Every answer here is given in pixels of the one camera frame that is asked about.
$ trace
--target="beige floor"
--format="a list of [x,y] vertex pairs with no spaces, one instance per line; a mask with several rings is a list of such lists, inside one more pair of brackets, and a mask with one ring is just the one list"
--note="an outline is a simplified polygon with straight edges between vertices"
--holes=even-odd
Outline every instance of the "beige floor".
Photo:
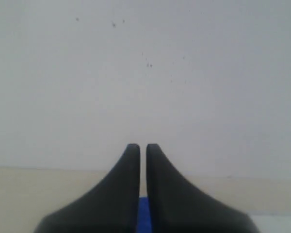
[[[0,233],[33,232],[44,215],[84,194],[105,174],[0,168]],[[188,179],[218,200],[252,214],[262,232],[291,233],[291,217],[283,216],[291,215],[291,181],[194,176]],[[146,195],[144,177],[140,194]]]

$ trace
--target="blue object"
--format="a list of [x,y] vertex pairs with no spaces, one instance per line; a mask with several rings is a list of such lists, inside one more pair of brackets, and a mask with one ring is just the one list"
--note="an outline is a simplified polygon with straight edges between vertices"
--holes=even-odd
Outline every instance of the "blue object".
[[150,209],[147,197],[139,198],[137,233],[152,233]]

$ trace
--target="white wall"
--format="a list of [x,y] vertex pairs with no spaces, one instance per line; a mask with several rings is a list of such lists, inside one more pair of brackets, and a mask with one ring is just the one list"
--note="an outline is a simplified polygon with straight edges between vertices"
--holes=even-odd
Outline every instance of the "white wall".
[[129,142],[291,178],[291,1],[0,0],[0,165],[104,170]]

